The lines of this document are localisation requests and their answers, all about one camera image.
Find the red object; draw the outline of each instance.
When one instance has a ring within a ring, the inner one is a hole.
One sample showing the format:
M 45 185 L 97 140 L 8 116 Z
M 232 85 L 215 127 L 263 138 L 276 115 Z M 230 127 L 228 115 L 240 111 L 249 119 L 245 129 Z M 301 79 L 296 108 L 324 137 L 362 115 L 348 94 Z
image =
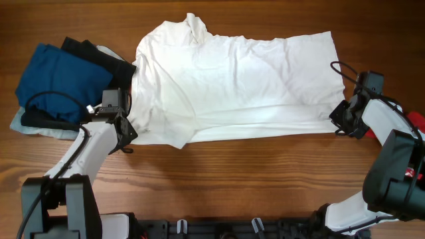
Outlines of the red object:
M 418 112 L 410 112 L 407 115 L 407 118 L 410 119 L 410 121 L 419 128 L 419 130 L 424 133 L 425 132 L 425 118 L 424 116 L 421 116 Z M 367 137 L 376 138 L 376 135 L 373 133 L 373 131 L 370 129 L 365 134 Z
M 407 177 L 413 178 L 413 176 L 414 176 L 414 170 L 412 168 L 407 168 L 406 169 L 406 173 L 404 175 L 407 176 Z M 418 176 L 418 180 L 421 180 L 422 179 L 422 176 L 423 175 L 420 173 L 419 176 Z

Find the black wire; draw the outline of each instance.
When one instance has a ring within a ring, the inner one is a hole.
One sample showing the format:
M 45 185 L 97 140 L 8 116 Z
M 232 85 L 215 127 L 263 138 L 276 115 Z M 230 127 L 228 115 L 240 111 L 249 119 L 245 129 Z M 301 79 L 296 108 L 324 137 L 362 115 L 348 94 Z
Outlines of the black wire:
M 371 89 L 363 86 L 362 84 L 358 83 L 356 80 L 352 79 L 351 77 L 349 77 L 348 75 L 342 73 L 341 71 L 337 70 L 333 65 L 334 64 L 342 64 L 343 66 L 346 66 L 348 69 L 352 70 L 357 77 L 359 77 L 359 75 L 357 74 L 357 71 L 354 70 L 354 68 L 352 68 L 351 66 L 349 66 L 348 64 L 344 63 L 344 62 L 340 62 L 340 61 L 334 61 L 331 62 L 331 68 L 332 70 L 334 70 L 336 73 L 342 75 L 343 77 L 345 77 L 346 79 L 348 79 L 349 81 L 351 81 L 352 83 L 354 83 L 356 86 L 364 89 L 367 93 L 369 93 L 371 95 L 372 98 L 376 98 L 379 99 L 380 101 L 384 102 L 389 108 L 391 108 L 393 111 L 395 111 L 402 119 L 405 120 L 405 122 L 409 125 L 409 127 L 412 129 L 412 132 L 417 136 L 418 141 L 419 141 L 419 155 L 420 155 L 420 162 L 419 164 L 416 166 L 415 170 L 415 175 L 413 177 L 413 180 L 410 182 L 409 188 L 406 192 L 406 196 L 404 197 L 404 201 L 403 201 L 403 205 L 405 206 L 409 200 L 410 197 L 412 196 L 413 193 L 413 188 L 418 180 L 420 171 L 422 169 L 422 165 L 423 165 L 423 160 L 424 159 L 424 152 L 425 152 L 425 146 L 424 146 L 424 142 L 422 139 L 421 134 L 418 131 L 418 128 L 414 126 L 414 124 L 400 111 L 398 110 L 397 106 L 400 105 L 396 100 L 386 97 L 386 96 L 382 96 L 374 91 L 372 91 Z
M 378 224 L 382 220 L 394 220 L 394 219 L 397 219 L 397 217 L 395 217 L 395 216 L 377 216 L 375 219 L 370 220 L 368 222 L 359 224 L 357 226 L 348 227 L 346 229 L 342 229 L 342 230 L 336 231 L 334 233 L 342 234 L 344 232 L 351 232 L 351 231 L 354 231 L 354 230 L 362 229 L 362 228 L 364 228 L 366 226 L 370 226 L 372 224 Z
M 27 103 L 25 104 L 25 111 L 28 111 L 29 104 L 31 103 L 31 101 L 33 101 L 35 98 L 42 96 L 42 95 L 45 95 L 45 94 L 57 94 L 59 96 L 64 96 L 65 98 L 72 100 L 75 104 L 77 104 L 82 109 L 82 111 L 86 114 L 86 117 L 90 117 L 90 113 L 88 112 L 87 108 L 85 106 L 83 106 L 78 100 L 76 100 L 75 98 L 73 98 L 72 96 L 70 96 L 66 93 L 58 92 L 58 91 L 54 91 L 54 90 L 39 92 L 39 93 L 35 94 L 34 96 L 31 96 L 27 100 Z
M 29 104 L 32 100 L 34 100 L 36 97 L 39 97 L 43 94 L 58 94 L 61 96 L 64 96 L 66 98 L 69 98 L 70 100 L 72 100 L 73 102 L 75 102 L 77 105 L 80 106 L 80 108 L 83 109 L 83 111 L 85 111 L 88 114 L 88 110 L 75 98 L 69 96 L 68 94 L 62 93 L 62 92 L 56 92 L 56 91 L 45 91 L 45 92 L 40 92 L 35 94 L 34 96 L 31 96 L 27 103 L 25 104 L 25 110 L 27 110 L 29 108 Z M 22 223 L 19 227 L 18 233 L 17 233 L 17 239 L 21 239 L 22 235 L 24 233 L 25 230 L 25 226 L 28 223 L 29 218 L 31 217 L 32 213 L 34 212 L 35 208 L 37 207 L 38 203 L 40 202 L 41 198 L 47 194 L 47 192 L 52 188 L 52 186 L 55 184 L 55 182 L 57 182 L 58 178 L 65 173 L 66 170 L 68 170 L 69 166 L 74 162 L 74 160 L 77 158 L 77 156 L 80 154 L 81 150 L 86 146 L 87 142 L 88 142 L 88 138 L 90 136 L 89 131 L 82 125 L 78 126 L 80 129 L 82 129 L 82 131 L 84 132 L 84 138 L 81 142 L 81 144 L 77 147 L 76 151 L 71 155 L 71 157 L 66 161 L 66 163 L 62 166 L 62 168 L 60 168 L 59 172 L 47 183 L 46 186 L 44 186 L 42 188 L 42 190 L 40 191 L 40 193 L 37 195 L 37 197 L 35 198 L 34 202 L 31 204 L 31 206 L 29 207 L 24 219 L 22 220 Z
M 133 104 L 133 97 L 131 96 L 130 92 L 127 92 L 127 95 L 129 97 L 129 101 L 130 101 L 129 106 L 128 106 L 128 112 L 127 112 L 127 115 L 129 115 L 130 112 L 131 112 L 131 105 Z

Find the wooden table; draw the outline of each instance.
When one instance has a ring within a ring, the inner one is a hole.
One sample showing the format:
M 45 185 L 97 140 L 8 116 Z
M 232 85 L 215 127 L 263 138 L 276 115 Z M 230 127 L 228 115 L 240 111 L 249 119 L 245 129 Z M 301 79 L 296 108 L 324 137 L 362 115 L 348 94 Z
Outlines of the wooden table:
M 18 110 L 15 89 L 39 42 L 60 46 L 65 36 L 89 39 L 131 62 L 143 36 L 164 20 L 184 20 L 188 12 L 213 34 L 248 39 L 331 31 L 341 60 L 358 71 L 382 72 L 385 94 L 425 115 L 424 2 L 101 1 L 6 0 L 0 6 L 0 238 L 16 235 L 25 179 L 42 176 L 71 144 L 9 129 Z M 353 86 L 346 86 L 350 96 Z M 192 143 L 182 150 L 133 148 L 132 155 L 109 156 L 100 169 L 93 188 L 101 213 L 130 211 L 139 219 L 167 220 L 309 216 L 361 190 L 380 151 L 375 139 L 333 134 Z M 425 238 L 424 226 L 381 224 L 373 238 Z

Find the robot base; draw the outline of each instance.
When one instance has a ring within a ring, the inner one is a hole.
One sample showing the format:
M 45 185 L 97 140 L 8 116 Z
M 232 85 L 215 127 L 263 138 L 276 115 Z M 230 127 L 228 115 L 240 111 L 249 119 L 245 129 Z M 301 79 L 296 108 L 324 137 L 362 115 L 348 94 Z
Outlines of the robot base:
M 177 223 L 166 220 L 139 220 L 152 239 L 371 239 L 369 230 L 354 236 L 326 235 L 325 232 L 308 232 L 310 218 L 285 218 L 264 221 L 264 236 L 254 232 L 251 221 L 201 221 L 189 222 L 187 233 L 177 233 Z

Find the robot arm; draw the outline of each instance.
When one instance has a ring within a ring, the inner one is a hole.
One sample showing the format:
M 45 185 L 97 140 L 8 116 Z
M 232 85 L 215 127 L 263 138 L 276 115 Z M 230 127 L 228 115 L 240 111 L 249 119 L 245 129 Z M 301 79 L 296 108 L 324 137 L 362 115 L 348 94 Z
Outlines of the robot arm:
M 126 118 L 126 97 L 120 89 L 105 90 L 102 106 L 90 114 L 91 121 L 82 125 L 78 137 L 59 163 L 44 177 L 24 182 L 21 198 L 25 238 L 129 237 L 134 215 L 100 215 L 91 187 L 108 154 L 119 149 L 129 151 L 124 147 L 137 137 Z M 47 210 L 59 205 L 66 205 L 67 216 L 49 216 Z
M 382 93 L 382 75 L 363 72 L 358 81 Z M 330 117 L 339 130 L 358 139 L 371 128 L 382 151 L 365 179 L 363 191 L 327 207 L 325 226 L 336 233 L 354 235 L 382 222 L 424 218 L 425 194 L 419 183 L 412 185 L 412 196 L 406 200 L 413 180 L 406 176 L 406 171 L 416 168 L 419 172 L 414 173 L 420 173 L 417 166 L 423 161 L 419 152 L 423 142 L 418 142 L 408 122 L 382 100 L 371 99 L 361 88 L 355 89 L 350 102 L 341 102 Z

